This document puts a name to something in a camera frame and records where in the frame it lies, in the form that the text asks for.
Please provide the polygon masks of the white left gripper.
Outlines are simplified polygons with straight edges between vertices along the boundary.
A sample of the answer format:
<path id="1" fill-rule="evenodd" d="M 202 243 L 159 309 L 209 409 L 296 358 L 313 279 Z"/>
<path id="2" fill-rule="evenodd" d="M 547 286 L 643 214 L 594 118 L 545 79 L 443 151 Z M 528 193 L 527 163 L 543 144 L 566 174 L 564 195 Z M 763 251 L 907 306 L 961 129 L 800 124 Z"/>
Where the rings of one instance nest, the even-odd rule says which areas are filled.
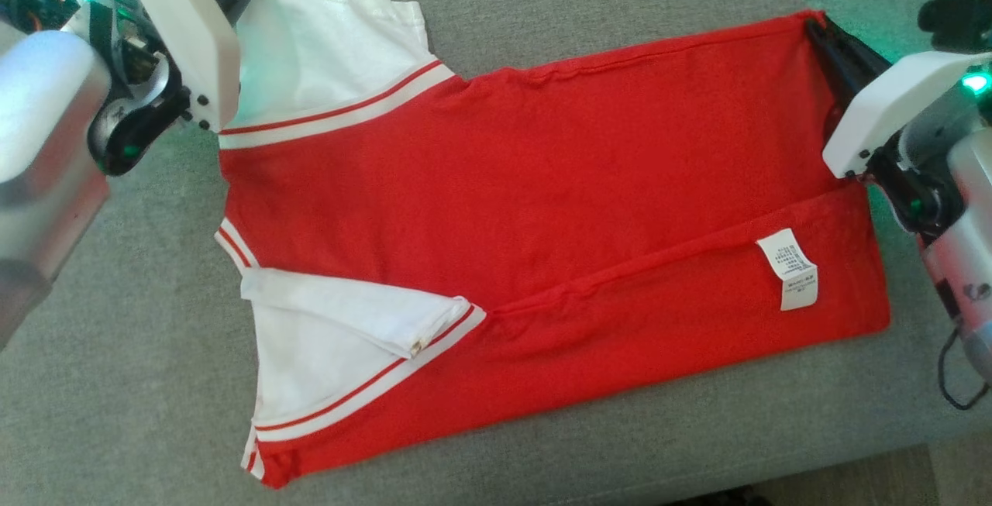
<path id="1" fill-rule="evenodd" d="M 241 71 L 234 26 L 250 2 L 84 2 L 64 29 L 108 68 L 108 97 L 88 133 L 103 174 L 127 174 L 177 122 L 217 133 L 233 121 Z"/>

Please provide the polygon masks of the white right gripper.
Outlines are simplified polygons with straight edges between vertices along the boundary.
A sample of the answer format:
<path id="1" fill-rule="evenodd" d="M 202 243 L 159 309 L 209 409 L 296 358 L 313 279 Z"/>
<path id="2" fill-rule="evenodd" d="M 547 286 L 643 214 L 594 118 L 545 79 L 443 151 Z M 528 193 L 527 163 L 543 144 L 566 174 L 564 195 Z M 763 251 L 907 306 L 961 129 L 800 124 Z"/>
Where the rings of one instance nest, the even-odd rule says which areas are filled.
<path id="1" fill-rule="evenodd" d="M 949 155 L 987 128 L 992 53 L 916 53 L 892 65 L 828 16 L 805 34 L 840 109 L 823 150 L 838 178 L 878 185 L 904 230 L 938 238 L 964 212 Z"/>

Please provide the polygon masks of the red shirt with white sleeves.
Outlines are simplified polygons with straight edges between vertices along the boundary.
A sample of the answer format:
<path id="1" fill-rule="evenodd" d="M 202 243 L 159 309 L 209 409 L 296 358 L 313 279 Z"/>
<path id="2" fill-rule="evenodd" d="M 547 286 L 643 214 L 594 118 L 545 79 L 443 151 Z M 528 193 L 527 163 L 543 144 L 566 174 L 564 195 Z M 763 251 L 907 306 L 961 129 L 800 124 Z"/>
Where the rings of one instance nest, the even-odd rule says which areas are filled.
<path id="1" fill-rule="evenodd" d="M 257 395 L 241 467 L 315 472 L 882 332 L 866 189 L 804 11 L 461 78 L 417 2 L 252 0 L 216 240 Z"/>

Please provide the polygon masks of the grey sofa seat cushion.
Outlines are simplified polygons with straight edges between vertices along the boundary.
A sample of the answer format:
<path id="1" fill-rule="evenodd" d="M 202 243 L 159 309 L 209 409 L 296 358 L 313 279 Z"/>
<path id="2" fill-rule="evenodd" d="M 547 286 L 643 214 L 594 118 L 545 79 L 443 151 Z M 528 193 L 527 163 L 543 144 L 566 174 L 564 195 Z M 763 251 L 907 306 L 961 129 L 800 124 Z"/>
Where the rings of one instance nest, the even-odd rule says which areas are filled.
<path id="1" fill-rule="evenodd" d="M 825 9 L 894 59 L 927 0 L 415 0 L 465 76 Z M 436 440 L 271 491 L 241 470 L 252 315 L 214 241 L 216 141 L 163 136 L 0 352 L 0 506 L 992 504 L 992 398 L 939 395 L 952 326 L 879 193 L 886 332 Z"/>

